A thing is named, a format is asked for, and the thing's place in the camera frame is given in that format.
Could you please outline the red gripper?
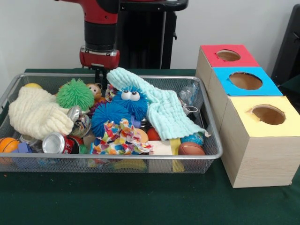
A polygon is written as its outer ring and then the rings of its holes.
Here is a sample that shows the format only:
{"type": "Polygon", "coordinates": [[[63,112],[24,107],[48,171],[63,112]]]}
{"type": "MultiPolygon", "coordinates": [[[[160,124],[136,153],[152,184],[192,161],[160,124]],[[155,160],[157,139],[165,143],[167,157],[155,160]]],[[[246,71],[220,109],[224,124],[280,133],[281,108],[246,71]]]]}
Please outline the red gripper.
{"type": "Polygon", "coordinates": [[[100,71],[102,73],[102,85],[107,85],[107,69],[115,69],[119,65],[120,52],[114,50],[112,52],[86,52],[80,51],[80,63],[84,67],[92,66],[101,67],[95,69],[95,82],[100,82],[100,71]]]}

